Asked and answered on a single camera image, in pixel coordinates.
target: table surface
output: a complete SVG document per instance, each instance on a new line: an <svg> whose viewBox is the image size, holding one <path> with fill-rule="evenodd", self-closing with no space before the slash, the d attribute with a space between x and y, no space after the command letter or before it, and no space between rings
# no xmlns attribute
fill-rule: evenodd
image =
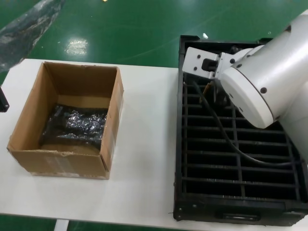
<svg viewBox="0 0 308 231"><path fill-rule="evenodd" d="M173 219L175 68L118 65L125 92L109 180L31 176L6 145L41 62L24 60L2 86L11 107L0 114L0 213L200 231L298 231L308 225L308 218L290 228Z"/></svg>

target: plastic sheet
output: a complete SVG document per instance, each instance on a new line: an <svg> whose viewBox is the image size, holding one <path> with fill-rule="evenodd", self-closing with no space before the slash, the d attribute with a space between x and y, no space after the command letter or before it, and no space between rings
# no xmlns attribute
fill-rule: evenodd
<svg viewBox="0 0 308 231"><path fill-rule="evenodd" d="M40 138L40 145L92 145L100 150L108 109L57 104Z"/></svg>

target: robotic arm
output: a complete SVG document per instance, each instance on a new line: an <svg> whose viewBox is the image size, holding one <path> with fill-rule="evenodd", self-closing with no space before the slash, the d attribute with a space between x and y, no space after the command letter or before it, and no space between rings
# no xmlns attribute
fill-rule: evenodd
<svg viewBox="0 0 308 231"><path fill-rule="evenodd" d="M264 46L234 55L189 47L182 70L215 80L255 127L279 120L308 161L308 10Z"/></svg>

